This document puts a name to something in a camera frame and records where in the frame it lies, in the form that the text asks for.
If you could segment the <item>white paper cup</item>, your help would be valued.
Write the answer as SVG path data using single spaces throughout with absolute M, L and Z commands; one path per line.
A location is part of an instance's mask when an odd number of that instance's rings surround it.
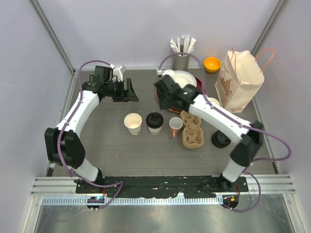
M 162 128 L 162 127 L 158 127 L 158 128 L 151 128 L 151 127 L 148 127 L 149 132 L 150 132 L 152 135 L 157 135 L 157 134 L 159 134 L 160 131 L 161 131 L 161 128 Z
M 142 125 L 142 117 L 137 113 L 130 113 L 124 118 L 124 125 L 131 135 L 139 135 Z

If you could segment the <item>black cup lid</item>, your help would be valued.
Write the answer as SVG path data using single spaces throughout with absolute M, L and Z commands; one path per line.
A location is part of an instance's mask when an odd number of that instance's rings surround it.
M 146 117 L 146 124 L 149 128 L 157 129 L 163 125 L 164 118 L 158 112 L 152 112 Z

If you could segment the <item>stack of white paper cups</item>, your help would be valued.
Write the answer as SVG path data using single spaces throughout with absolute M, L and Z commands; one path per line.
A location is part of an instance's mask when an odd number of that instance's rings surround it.
M 212 106 L 220 106 L 220 103 L 217 99 L 209 97 L 208 100 L 210 101 Z

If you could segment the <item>black cup lids stack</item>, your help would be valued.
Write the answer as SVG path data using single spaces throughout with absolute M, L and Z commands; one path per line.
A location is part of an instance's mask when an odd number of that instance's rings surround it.
M 211 142 L 217 148 L 222 149 L 227 147 L 231 143 L 231 140 L 221 131 L 216 131 L 211 137 Z

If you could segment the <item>paper takeout bag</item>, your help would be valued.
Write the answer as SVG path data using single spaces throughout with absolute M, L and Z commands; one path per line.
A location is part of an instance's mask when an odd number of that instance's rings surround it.
M 258 58 L 266 51 L 271 51 L 272 56 L 260 67 Z M 242 112 L 264 83 L 263 70 L 274 55 L 272 48 L 260 51 L 255 57 L 248 50 L 228 51 L 215 83 L 220 106 L 230 113 Z

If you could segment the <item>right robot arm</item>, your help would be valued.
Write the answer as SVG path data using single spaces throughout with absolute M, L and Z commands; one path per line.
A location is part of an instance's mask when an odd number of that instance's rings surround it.
M 259 121 L 251 123 L 233 115 L 212 103 L 202 90 L 191 84 L 181 88 L 168 74 L 160 77 L 154 85 L 159 93 L 161 109 L 176 108 L 196 115 L 236 144 L 219 180 L 222 190 L 232 191 L 237 186 L 237 179 L 250 165 L 263 144 L 263 135 L 260 132 L 263 124 Z

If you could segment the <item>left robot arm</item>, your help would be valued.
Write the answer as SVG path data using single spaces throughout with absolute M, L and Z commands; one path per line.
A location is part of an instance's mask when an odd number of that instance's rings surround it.
M 123 79 L 125 70 L 125 66 L 96 66 L 89 81 L 79 84 L 78 97 L 65 118 L 44 133 L 48 160 L 63 166 L 70 176 L 78 176 L 94 194 L 102 191 L 104 178 L 101 170 L 87 160 L 80 134 L 102 99 L 138 101 L 131 79 Z

